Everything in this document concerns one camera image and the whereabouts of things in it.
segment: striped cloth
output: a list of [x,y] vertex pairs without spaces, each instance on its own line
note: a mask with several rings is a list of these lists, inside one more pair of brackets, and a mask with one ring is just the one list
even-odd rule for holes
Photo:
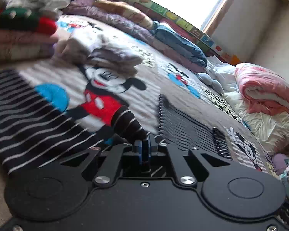
[[0,72],[0,161],[8,174],[104,145],[13,70]]
[[239,133],[236,133],[232,127],[230,129],[225,127],[225,130],[227,131],[231,140],[230,149],[236,155],[238,162],[254,169],[256,169],[256,167],[260,167],[262,172],[268,173],[263,161],[261,160],[257,147],[253,143],[244,139]]

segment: screw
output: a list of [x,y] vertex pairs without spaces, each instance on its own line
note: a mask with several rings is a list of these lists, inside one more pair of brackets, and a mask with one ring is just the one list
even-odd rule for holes
[[267,228],[267,231],[277,231],[277,227],[272,225]]
[[16,225],[16,226],[13,227],[13,231],[22,231],[22,227]]
[[191,176],[183,176],[183,177],[181,177],[180,181],[183,184],[193,184],[196,180],[194,177],[191,177]]
[[148,182],[143,182],[140,184],[142,187],[148,187],[150,186],[150,184]]
[[99,184],[107,184],[110,182],[110,178],[107,176],[98,176],[95,178],[95,182]]

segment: comforter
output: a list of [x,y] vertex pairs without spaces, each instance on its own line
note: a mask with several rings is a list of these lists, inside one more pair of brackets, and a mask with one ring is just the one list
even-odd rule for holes
[[249,101],[249,113],[289,113],[289,84],[275,72],[250,63],[236,66],[241,95]]

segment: mickey mouse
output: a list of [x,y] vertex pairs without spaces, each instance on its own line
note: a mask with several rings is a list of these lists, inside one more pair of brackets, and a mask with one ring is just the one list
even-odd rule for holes
[[144,82],[137,78],[126,79],[106,68],[79,66],[79,69],[88,80],[84,91],[86,102],[68,110],[67,114],[74,119],[93,115],[105,123],[104,131],[108,129],[109,132],[107,126],[112,127],[120,136],[124,135],[124,132],[130,136],[133,134],[132,130],[140,133],[143,131],[145,138],[145,131],[133,113],[128,110],[129,104],[117,95],[127,91],[131,86],[144,91],[146,90]]
[[237,136],[239,137],[239,139],[242,141],[243,143],[243,147],[241,147],[240,144],[237,143],[237,146],[239,147],[239,149],[245,154],[247,155],[247,157],[253,162],[255,168],[258,170],[258,171],[262,171],[261,167],[259,167],[257,165],[257,159],[256,159],[256,150],[254,148],[253,145],[251,144],[246,144],[244,142],[244,138],[243,136],[241,136],[239,133],[237,133]]
[[194,96],[197,98],[200,98],[200,94],[198,91],[189,85],[189,76],[185,74],[183,71],[179,70],[176,66],[169,63],[165,70],[168,72],[167,76],[168,78],[177,84],[178,86],[185,86]]

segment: black and white striped fabric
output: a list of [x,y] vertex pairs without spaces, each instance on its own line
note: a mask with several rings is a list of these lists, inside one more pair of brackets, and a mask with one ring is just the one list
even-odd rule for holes
[[97,145],[104,145],[98,134],[54,108],[17,72],[0,72],[0,161],[8,174]]
[[159,96],[157,143],[175,143],[182,151],[192,146],[219,154],[232,160],[225,136],[217,128],[213,131],[199,121],[175,108],[164,95]]
[[[230,148],[237,156],[238,162],[250,168],[255,168],[255,165],[259,166],[262,172],[268,173],[266,167],[264,166],[263,161],[261,160],[260,153],[257,147],[253,143],[244,139],[242,136],[240,138],[238,136],[239,133],[234,131],[232,127],[229,129],[225,127],[225,129],[231,140],[232,145],[230,146]],[[250,145],[252,145],[252,147],[254,148],[255,153],[253,153],[252,150],[250,149]]]

